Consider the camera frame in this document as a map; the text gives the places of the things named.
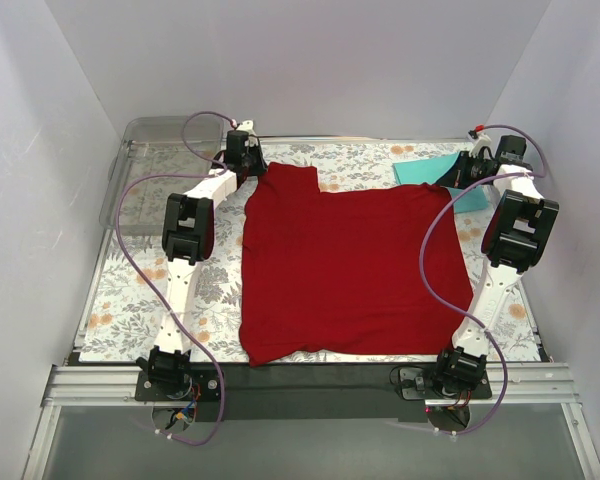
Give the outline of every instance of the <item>gray wall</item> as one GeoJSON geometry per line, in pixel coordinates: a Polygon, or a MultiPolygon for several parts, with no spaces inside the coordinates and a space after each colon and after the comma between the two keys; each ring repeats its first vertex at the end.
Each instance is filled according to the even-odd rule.
{"type": "Polygon", "coordinates": [[[0,0],[0,480],[71,345],[118,138],[43,0],[0,0]]]}
{"type": "Polygon", "coordinates": [[[560,214],[525,285],[549,353],[572,367],[600,455],[600,1],[551,3],[491,120],[528,129],[549,157],[540,190],[560,214]]]}
{"type": "Polygon", "coordinates": [[[464,136],[549,0],[47,0],[118,133],[222,110],[260,134],[464,136]]]}

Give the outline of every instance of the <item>red fabric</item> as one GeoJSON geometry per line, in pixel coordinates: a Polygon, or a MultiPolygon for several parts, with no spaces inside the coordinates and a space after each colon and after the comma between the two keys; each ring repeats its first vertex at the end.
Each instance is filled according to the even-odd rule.
{"type": "MultiPolygon", "coordinates": [[[[418,254],[449,199],[429,185],[321,193],[314,167],[272,163],[245,207],[240,341],[250,364],[297,350],[438,354],[462,316],[428,294],[418,254]]],[[[443,298],[469,306],[452,210],[425,265],[443,298]]]]}

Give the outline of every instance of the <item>teal cloth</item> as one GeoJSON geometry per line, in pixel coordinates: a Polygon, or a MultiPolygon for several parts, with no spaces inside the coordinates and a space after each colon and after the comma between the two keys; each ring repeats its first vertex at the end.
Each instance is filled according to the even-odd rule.
{"type": "MultiPolygon", "coordinates": [[[[421,183],[433,185],[453,166],[457,158],[458,154],[453,153],[442,157],[427,158],[426,160],[394,163],[393,171],[399,185],[420,185],[421,183]]],[[[462,191],[457,188],[449,188],[448,190],[452,198],[457,197],[462,191]]],[[[488,206],[489,202],[482,188],[474,188],[458,200],[453,206],[453,211],[455,213],[473,212],[484,210],[488,206]]]]}

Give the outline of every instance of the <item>leaf pattern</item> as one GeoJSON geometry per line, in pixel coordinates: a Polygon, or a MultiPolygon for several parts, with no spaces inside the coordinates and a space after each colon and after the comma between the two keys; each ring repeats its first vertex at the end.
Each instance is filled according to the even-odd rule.
{"type": "MultiPolygon", "coordinates": [[[[315,166],[321,189],[330,192],[390,188],[395,185],[392,164],[446,155],[466,149],[466,143],[368,143],[368,144],[268,144],[263,145],[268,162],[298,166],[315,166]]],[[[148,173],[200,173],[204,165],[181,147],[147,146],[135,152],[149,162],[132,162],[130,178],[148,173]]],[[[123,225],[161,225],[164,200],[172,192],[185,192],[196,180],[157,179],[139,188],[123,208],[123,225]]],[[[242,233],[244,205],[256,187],[248,179],[242,187],[216,210],[215,247],[205,262],[196,291],[196,306],[184,312],[185,326],[202,341],[221,362],[246,362],[248,357],[238,337],[242,301],[242,233]]],[[[480,244],[493,209],[455,215],[458,238],[472,286],[482,270],[480,244]]],[[[125,236],[125,245],[143,271],[157,287],[166,292],[166,259],[161,238],[151,235],[125,236]]],[[[134,361],[146,356],[153,346],[160,321],[166,314],[163,306],[142,279],[126,262],[113,238],[105,252],[98,288],[90,307],[91,321],[85,332],[83,361],[134,361]]],[[[510,361],[540,360],[534,333],[524,306],[520,288],[507,299],[494,336],[510,361]]],[[[208,359],[193,349],[193,361],[208,359]]],[[[295,352],[279,362],[405,362],[432,361],[426,355],[348,355],[321,351],[295,352]]],[[[490,360],[497,360],[495,353],[490,360]]]]}

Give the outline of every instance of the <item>white wall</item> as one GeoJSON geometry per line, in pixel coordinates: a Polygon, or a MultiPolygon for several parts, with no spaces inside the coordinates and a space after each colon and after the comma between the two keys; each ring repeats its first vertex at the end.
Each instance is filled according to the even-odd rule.
{"type": "Polygon", "coordinates": [[[442,138],[487,118],[549,0],[47,0],[118,133],[202,108],[260,134],[442,138]]]}
{"type": "Polygon", "coordinates": [[[118,138],[43,0],[0,0],[0,480],[71,345],[118,138]]]}
{"type": "Polygon", "coordinates": [[[491,121],[528,129],[549,157],[540,186],[560,213],[525,285],[549,353],[571,365],[600,456],[600,1],[553,0],[491,121]]]}

